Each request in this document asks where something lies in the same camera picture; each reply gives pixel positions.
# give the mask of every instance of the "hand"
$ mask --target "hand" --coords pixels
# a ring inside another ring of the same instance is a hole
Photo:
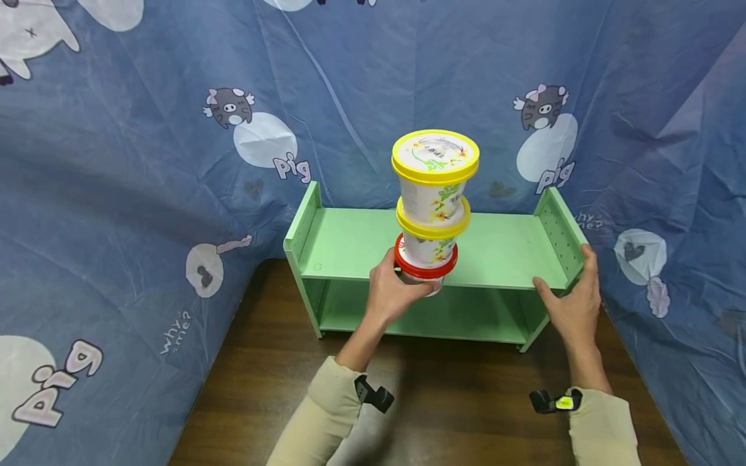
[[[370,280],[366,317],[385,327],[404,314],[411,303],[440,287],[435,282],[407,285],[399,280],[394,272],[394,248],[371,270]]]
[[[598,310],[601,307],[596,253],[590,245],[582,245],[580,249],[585,256],[583,273],[569,295],[560,299],[552,293],[544,280],[533,278],[533,285],[544,301],[549,318],[568,350],[588,350],[595,347]]]

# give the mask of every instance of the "finger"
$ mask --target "finger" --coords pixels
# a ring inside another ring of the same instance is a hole
[[[583,262],[583,273],[580,275],[580,282],[585,283],[589,286],[596,286],[598,284],[598,263],[596,260],[596,253],[591,248],[591,245],[584,243],[580,246],[580,250],[585,256]]]
[[[389,248],[389,250],[386,251],[386,255],[383,256],[383,259],[378,265],[385,268],[394,268],[394,248]]]
[[[539,277],[533,278],[533,287],[536,288],[536,292],[539,293],[539,297],[544,301],[544,306],[549,310],[553,305],[560,300],[554,295],[549,285]]]
[[[425,297],[430,293],[434,293],[440,289],[440,283],[438,282],[423,282],[417,285],[407,285],[407,294],[410,296],[411,301],[416,301],[421,297]]]

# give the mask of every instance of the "tub label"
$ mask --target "tub label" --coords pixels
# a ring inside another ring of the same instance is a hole
[[[425,171],[449,171],[468,163],[474,152],[464,141],[448,134],[425,134],[406,141],[401,161]]]

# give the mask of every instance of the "brown wooden surface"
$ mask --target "brown wooden surface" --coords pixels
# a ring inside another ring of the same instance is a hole
[[[172,466],[264,465],[327,355],[286,262],[264,262],[249,286],[187,423]],[[644,465],[685,465],[609,319],[598,342],[615,393],[628,400]],[[384,337],[369,367],[396,397],[366,406],[337,464],[572,465],[564,415],[538,415],[528,393],[569,384],[562,342],[547,328],[528,353],[509,344]]]

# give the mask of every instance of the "beige sleeve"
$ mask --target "beige sleeve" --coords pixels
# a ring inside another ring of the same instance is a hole
[[[285,426],[267,466],[326,465],[360,415],[362,403],[355,392],[360,375],[329,356]]]
[[[640,458],[630,404],[602,391],[578,390],[583,392],[580,409],[570,413],[575,463],[578,466],[638,466]]]

